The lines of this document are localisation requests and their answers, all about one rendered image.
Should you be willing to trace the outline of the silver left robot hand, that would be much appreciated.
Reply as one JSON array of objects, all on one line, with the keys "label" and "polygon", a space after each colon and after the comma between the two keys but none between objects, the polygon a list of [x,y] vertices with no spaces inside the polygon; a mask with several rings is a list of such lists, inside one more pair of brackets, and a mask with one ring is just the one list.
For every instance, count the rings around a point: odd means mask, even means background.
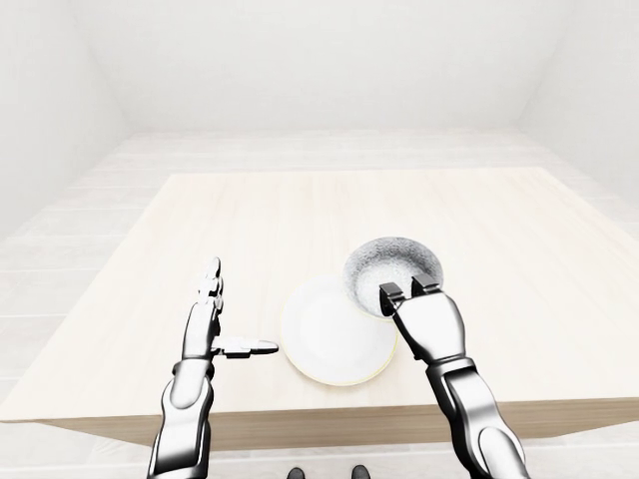
[{"label": "silver left robot hand", "polygon": [[222,355],[229,359],[244,359],[277,353],[279,346],[272,341],[221,336],[220,316],[224,309],[221,268],[221,261],[215,256],[199,284],[198,297],[185,330],[182,358],[212,360]]}]

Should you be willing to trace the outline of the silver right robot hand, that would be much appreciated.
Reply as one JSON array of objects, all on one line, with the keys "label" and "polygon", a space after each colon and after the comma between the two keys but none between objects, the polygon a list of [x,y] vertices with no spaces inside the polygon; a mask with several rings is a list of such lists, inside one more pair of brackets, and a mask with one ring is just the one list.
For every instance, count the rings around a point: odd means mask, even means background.
[{"label": "silver right robot hand", "polygon": [[379,286],[383,316],[392,318],[413,356],[431,365],[464,357],[465,329],[454,300],[428,273],[411,279],[411,297],[394,282]]}]

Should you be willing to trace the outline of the black patterned bowl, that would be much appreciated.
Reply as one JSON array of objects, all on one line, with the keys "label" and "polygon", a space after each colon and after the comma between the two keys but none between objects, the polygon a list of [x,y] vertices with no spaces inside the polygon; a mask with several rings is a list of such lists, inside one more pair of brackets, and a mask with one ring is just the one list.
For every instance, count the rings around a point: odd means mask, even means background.
[{"label": "black patterned bowl", "polygon": [[422,273],[443,284],[441,263],[431,249],[414,239],[384,237],[355,249],[345,261],[342,279],[348,297],[357,307],[382,317],[379,286],[394,282],[404,292],[410,292],[412,278]]}]

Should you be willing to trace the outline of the white plate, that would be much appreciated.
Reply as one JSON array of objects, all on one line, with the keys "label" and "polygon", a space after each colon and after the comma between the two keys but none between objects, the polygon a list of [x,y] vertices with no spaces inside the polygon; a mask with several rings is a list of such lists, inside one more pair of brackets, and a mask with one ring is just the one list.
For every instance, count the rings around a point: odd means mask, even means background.
[{"label": "white plate", "polygon": [[281,315],[281,343],[291,364],[331,386],[362,384],[391,362],[394,324],[354,304],[339,276],[315,276],[297,287]]}]

